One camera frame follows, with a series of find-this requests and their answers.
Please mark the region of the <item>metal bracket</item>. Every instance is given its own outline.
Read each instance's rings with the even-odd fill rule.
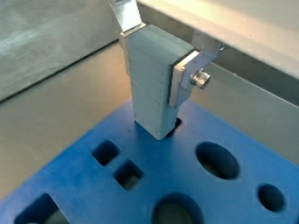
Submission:
[[[204,89],[211,77],[203,68],[216,59],[223,44],[199,31],[194,32],[191,44],[199,51],[191,54],[174,65],[170,105],[179,108],[191,97],[192,86]]]
[[[110,0],[110,5],[116,14],[116,20],[123,32],[143,23],[136,7],[136,0]]]

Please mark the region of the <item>blue foam insert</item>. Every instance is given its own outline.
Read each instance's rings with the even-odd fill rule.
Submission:
[[[6,197],[0,223],[28,223],[55,202],[74,224],[150,224],[162,201],[182,203],[195,223],[298,223],[298,167],[192,102],[179,117],[158,141],[135,123],[130,101]]]

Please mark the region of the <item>square hole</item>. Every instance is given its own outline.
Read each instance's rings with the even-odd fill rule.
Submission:
[[[68,224],[66,217],[48,193],[24,209],[14,224]]]
[[[119,148],[108,140],[92,151],[92,156],[102,165],[107,165],[119,154]]]
[[[116,182],[124,187],[124,189],[131,190],[143,175],[144,173],[142,169],[131,160],[128,160],[116,170],[114,177]]]
[[[175,121],[174,129],[172,129],[172,131],[167,134],[166,137],[171,137],[171,136],[172,136],[175,130],[179,128],[179,126],[180,126],[182,124],[183,124],[183,120],[182,120],[179,117],[176,117],[176,121]]]

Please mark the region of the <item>screw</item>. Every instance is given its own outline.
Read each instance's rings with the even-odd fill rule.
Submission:
[[[195,74],[191,75],[191,84],[199,89],[204,89],[211,82],[211,76],[204,73],[204,70],[200,69]]]
[[[224,51],[226,48],[227,48],[227,45],[226,45],[224,43],[220,43],[220,45],[219,45],[219,50],[220,50],[220,51]]]

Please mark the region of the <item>metal surface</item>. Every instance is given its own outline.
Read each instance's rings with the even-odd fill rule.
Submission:
[[[146,24],[142,23],[139,26],[136,26],[134,29],[128,31],[123,31],[119,34],[119,44],[122,48],[124,49],[124,57],[126,57],[126,73],[130,75],[130,63],[128,63],[128,57],[127,57],[127,37],[138,32],[140,29],[146,27]]]
[[[118,39],[108,1],[4,0],[0,101]]]
[[[212,82],[204,91],[192,90],[191,99],[299,165],[299,108],[220,67],[204,70]],[[115,44],[0,104],[0,199],[130,95],[123,49]]]
[[[168,224],[170,202],[195,224],[298,223],[299,167],[195,103],[179,117],[156,141],[127,103],[3,200],[0,223],[60,209],[71,224]]]
[[[139,2],[299,79],[297,1]]]
[[[111,0],[110,4],[123,32],[143,23],[136,7],[136,0]]]

